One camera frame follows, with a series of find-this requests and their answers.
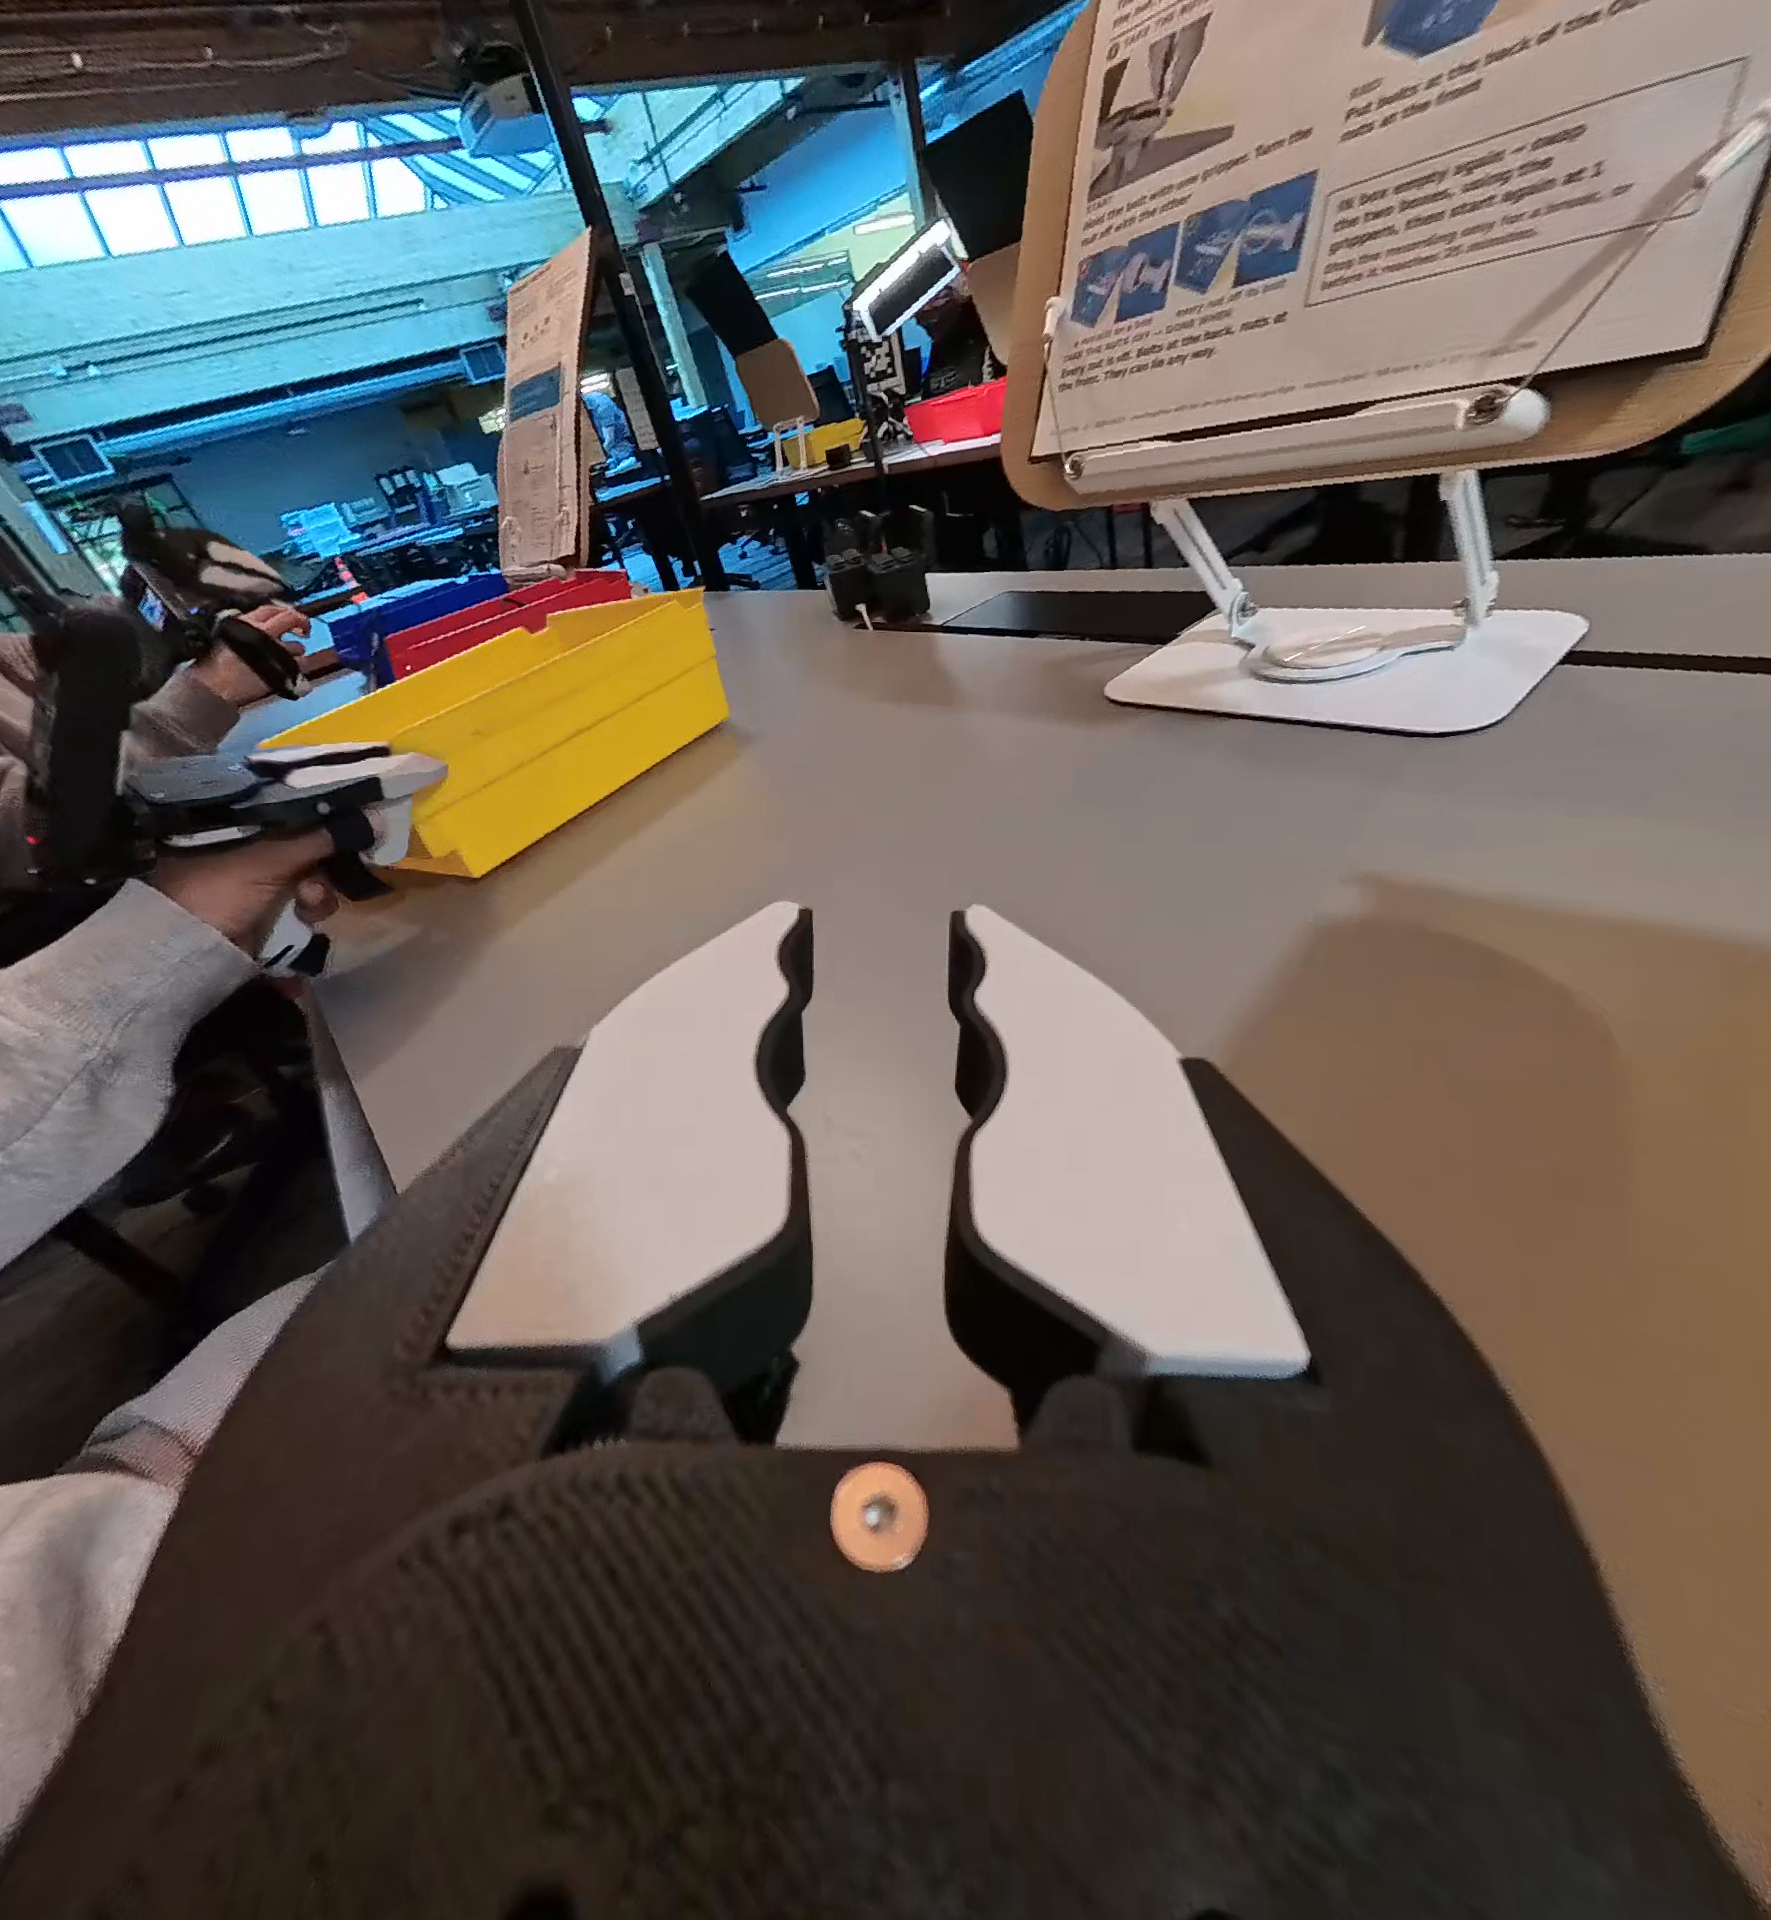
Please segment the black desk panel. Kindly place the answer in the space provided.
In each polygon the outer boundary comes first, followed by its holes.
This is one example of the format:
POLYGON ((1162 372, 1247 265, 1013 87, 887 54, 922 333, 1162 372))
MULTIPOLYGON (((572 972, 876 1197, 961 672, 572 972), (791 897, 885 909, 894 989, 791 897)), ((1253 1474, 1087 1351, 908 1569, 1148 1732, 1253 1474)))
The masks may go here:
POLYGON ((933 631, 955 638, 1077 638, 1077 643, 1141 643, 1162 650, 1179 631, 1214 619, 1214 600, 1201 587, 1011 587, 961 614, 933 619, 933 631))

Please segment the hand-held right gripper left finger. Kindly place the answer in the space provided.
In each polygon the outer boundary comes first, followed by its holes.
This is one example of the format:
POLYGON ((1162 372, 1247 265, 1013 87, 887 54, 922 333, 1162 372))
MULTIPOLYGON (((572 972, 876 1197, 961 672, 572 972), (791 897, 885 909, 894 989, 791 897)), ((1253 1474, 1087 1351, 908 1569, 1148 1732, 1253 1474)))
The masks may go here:
POLYGON ((814 909, 772 902, 619 996, 581 1045, 447 1317, 471 1367, 765 1383, 814 1312, 814 909))

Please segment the black office chair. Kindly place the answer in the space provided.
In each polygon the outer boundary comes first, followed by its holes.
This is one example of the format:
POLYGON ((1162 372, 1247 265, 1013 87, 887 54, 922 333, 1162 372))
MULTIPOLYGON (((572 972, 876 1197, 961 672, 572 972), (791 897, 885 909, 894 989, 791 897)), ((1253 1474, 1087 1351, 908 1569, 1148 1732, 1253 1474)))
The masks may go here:
POLYGON ((192 1339, 329 1265, 366 1187, 389 1197, 310 991, 261 984, 192 1026, 166 1114, 45 1246, 192 1339))

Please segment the person's left forearm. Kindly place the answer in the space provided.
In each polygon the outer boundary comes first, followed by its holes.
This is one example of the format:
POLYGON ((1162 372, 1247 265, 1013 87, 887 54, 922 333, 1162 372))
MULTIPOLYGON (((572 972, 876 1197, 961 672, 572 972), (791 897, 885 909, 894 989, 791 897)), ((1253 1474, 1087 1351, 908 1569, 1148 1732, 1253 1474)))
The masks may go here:
POLYGON ((0 1273, 166 1114, 166 1071, 259 977, 152 883, 116 889, 47 950, 0 966, 0 1273))

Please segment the small red bin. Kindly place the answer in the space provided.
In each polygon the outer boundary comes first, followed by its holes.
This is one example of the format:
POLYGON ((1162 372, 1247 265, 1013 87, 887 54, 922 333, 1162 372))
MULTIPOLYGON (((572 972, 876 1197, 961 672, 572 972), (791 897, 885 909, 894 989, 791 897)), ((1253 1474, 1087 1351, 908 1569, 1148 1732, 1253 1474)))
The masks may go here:
POLYGON ((904 401, 904 428, 918 442, 1002 438, 1002 391, 1011 391, 1011 377, 989 377, 968 391, 904 401))

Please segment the grey desk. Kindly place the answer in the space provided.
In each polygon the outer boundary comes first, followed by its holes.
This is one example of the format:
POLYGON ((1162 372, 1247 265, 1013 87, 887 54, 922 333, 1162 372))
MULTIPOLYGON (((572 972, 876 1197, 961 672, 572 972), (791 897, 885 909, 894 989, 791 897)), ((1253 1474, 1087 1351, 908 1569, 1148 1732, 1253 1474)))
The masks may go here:
POLYGON ((783 1440, 991 1447, 1011 1406, 941 1333, 941 972, 950 909, 1002 909, 1462 1317, 1771 1899, 1771 562, 1517 587, 1592 652, 1455 739, 1112 706, 1122 643, 861 638, 817 591, 726 591, 731 727, 491 876, 338 917, 316 1014, 396 1190, 644 977, 814 905, 783 1440))

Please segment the white document stand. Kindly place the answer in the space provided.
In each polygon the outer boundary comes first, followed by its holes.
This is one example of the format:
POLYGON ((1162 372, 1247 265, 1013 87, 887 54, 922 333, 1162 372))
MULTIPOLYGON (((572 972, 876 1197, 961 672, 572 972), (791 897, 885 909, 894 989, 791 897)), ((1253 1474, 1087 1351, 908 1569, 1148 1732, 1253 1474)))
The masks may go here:
POLYGON ((1723 175, 1735 157, 1767 154, 1740 277, 1700 352, 1053 458, 1034 450, 1034 424, 1057 328, 1053 280, 1067 243, 1092 19, 1094 7, 1067 26, 1033 131, 1013 312, 996 352, 1011 363, 1002 475, 1048 509, 1148 503, 1218 610, 1105 681, 1105 705, 1382 738, 1476 738, 1503 727, 1592 623, 1570 610, 1498 606, 1480 474, 1602 461, 1659 438, 1771 359, 1771 110, 1710 165, 1723 175), (1214 492, 1382 475, 1438 475, 1460 587, 1431 610, 1261 610, 1201 520, 1214 492))

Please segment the person's left hand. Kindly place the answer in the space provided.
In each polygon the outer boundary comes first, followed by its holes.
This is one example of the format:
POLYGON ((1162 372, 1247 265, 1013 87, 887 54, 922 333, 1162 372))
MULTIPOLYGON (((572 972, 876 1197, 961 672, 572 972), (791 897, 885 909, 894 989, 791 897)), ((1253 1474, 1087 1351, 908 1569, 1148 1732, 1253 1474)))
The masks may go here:
POLYGON ((316 943, 316 925, 338 909, 338 889, 326 871, 332 855, 329 831, 249 838, 235 853, 161 855, 149 883, 192 924, 230 936, 249 961, 294 991, 294 954, 316 943))

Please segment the background document stand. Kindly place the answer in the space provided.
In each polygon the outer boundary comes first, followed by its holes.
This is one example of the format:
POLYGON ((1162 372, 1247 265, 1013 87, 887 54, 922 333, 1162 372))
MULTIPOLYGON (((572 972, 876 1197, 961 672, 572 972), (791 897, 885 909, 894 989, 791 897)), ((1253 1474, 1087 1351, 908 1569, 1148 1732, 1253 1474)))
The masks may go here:
POLYGON ((733 377, 749 401, 756 428, 772 438, 772 474, 796 474, 796 450, 807 450, 820 401, 783 333, 749 348, 733 359, 733 377))

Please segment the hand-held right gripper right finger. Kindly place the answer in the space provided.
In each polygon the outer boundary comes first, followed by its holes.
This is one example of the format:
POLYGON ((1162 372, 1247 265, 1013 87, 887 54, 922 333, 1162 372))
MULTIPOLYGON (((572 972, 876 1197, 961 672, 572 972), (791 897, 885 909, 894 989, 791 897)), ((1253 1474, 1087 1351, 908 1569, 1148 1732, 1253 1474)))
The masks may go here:
POLYGON ((1313 1376, 1182 1052, 991 905, 950 924, 950 1326, 996 1383, 1313 1376))

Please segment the blue plastic bin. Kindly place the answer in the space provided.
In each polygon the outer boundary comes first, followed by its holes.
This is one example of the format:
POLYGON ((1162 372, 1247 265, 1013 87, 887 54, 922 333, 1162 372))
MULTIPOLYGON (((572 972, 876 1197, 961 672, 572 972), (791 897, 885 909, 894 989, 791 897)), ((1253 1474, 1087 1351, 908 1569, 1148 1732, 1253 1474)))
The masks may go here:
POLYGON ((445 614, 445 580, 419 580, 396 591, 358 600, 329 614, 329 650, 348 672, 358 672, 366 684, 389 684, 389 638, 438 619, 445 614))

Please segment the yellow plastic bin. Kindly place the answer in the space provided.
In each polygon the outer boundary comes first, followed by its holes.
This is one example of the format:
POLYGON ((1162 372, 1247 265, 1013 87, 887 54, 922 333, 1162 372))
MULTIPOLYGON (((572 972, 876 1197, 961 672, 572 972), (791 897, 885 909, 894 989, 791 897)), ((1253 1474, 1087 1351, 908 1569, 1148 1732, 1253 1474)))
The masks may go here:
POLYGON ((486 876, 731 720, 706 591, 556 610, 270 745, 386 739, 447 775, 419 798, 408 871, 486 876))

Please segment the printed instruction sheet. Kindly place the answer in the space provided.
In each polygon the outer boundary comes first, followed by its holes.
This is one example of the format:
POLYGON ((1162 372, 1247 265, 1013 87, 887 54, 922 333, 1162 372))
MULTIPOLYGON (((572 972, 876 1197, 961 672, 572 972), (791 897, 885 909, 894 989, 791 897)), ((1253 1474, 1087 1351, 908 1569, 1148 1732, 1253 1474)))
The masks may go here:
POLYGON ((1771 0, 1094 7, 1034 450, 1715 333, 1771 0))

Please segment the brown cardboard sheet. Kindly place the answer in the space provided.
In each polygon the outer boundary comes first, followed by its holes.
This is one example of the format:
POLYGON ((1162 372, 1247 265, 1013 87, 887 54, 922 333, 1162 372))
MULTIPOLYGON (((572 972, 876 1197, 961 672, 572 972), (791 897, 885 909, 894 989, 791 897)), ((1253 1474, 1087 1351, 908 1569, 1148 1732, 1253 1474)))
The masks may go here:
POLYGON ((503 299, 499 571, 572 574, 594 548, 594 450, 581 401, 594 321, 594 231, 503 299))

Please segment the red plastic bin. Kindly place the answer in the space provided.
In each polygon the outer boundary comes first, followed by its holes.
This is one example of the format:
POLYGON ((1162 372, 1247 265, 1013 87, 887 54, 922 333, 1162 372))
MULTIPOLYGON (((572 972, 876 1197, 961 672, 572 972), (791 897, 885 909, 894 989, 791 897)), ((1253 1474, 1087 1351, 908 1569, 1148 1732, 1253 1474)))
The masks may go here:
POLYGON ((471 600, 458 610, 428 614, 408 631, 389 631, 371 643, 371 684, 410 681, 445 656, 458 656, 475 643, 509 638, 509 631, 541 631, 557 610, 602 610, 630 606, 627 571, 572 571, 541 580, 514 580, 499 600, 471 600))

